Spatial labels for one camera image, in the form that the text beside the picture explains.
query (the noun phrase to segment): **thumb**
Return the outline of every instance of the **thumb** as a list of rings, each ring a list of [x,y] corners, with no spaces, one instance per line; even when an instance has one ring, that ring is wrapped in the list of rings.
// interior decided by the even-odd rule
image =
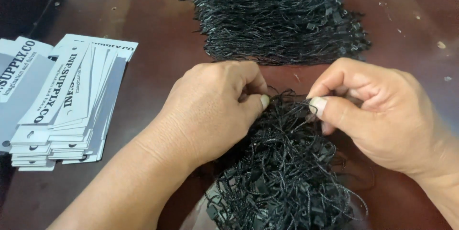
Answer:
[[[252,125],[260,114],[267,108],[269,104],[269,96],[261,94],[251,94],[240,105],[244,110],[244,114]]]
[[[371,121],[371,112],[362,110],[351,101],[337,96],[314,97],[309,102],[309,109],[320,120],[351,137]]]

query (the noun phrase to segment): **left hand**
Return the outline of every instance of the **left hand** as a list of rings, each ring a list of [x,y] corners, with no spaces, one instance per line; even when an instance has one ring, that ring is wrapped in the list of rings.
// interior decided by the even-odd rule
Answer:
[[[253,61],[196,65],[175,83],[161,112],[141,134],[164,135],[168,146],[157,142],[144,147],[160,157],[191,159],[194,166],[217,159],[247,135],[269,103],[267,91]]]

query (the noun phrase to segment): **forearm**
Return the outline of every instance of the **forearm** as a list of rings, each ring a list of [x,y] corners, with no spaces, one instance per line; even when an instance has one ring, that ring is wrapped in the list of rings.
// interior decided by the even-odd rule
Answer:
[[[154,126],[123,147],[49,229],[155,229],[194,165],[162,152],[181,140]]]
[[[432,170],[436,175],[413,178],[454,230],[459,230],[459,141],[449,145]]]

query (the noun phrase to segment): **tangled black string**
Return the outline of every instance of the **tangled black string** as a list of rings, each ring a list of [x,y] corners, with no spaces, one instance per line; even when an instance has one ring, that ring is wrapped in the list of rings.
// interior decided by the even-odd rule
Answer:
[[[362,14],[343,9],[341,0],[192,1],[199,31],[208,35],[204,50],[215,61],[314,65],[343,56],[361,60],[370,47]]]
[[[367,209],[331,171],[336,147],[306,121],[308,103],[292,90],[273,97],[247,137],[217,161],[236,160],[217,178],[216,194],[206,194],[220,230],[342,229],[355,219],[352,196]]]

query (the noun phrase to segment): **dark wooden table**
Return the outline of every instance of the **dark wooden table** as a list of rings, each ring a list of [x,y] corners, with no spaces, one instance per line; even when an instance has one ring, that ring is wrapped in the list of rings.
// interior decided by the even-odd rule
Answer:
[[[193,4],[177,0],[56,0],[33,36],[56,44],[66,33],[139,42],[126,69],[103,160],[58,164],[54,172],[16,172],[3,207],[1,229],[44,229],[95,177],[107,161],[161,109],[174,82],[193,65],[211,59],[205,36],[192,33]],[[368,62],[409,71],[422,83],[437,109],[459,132],[459,0],[344,0],[363,12],[373,42]],[[444,49],[438,42],[444,43]],[[327,66],[263,67],[268,84],[307,93]],[[342,133],[331,137],[355,170],[351,189],[370,209],[374,229],[449,229],[416,183],[371,163]],[[166,205],[160,229],[178,229],[209,182],[189,177]]]

